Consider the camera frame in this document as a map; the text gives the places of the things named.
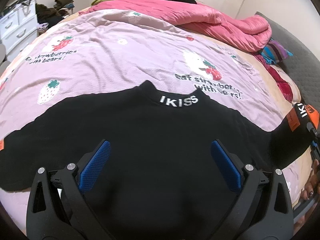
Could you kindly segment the right hand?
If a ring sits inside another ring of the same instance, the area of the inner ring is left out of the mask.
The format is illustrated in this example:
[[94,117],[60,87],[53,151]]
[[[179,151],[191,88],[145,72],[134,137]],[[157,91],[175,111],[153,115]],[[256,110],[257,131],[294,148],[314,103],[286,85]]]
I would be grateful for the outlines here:
[[315,159],[312,164],[312,172],[304,186],[304,190],[301,192],[303,200],[309,200],[313,195],[319,194],[319,178],[317,173],[319,172],[319,161]]

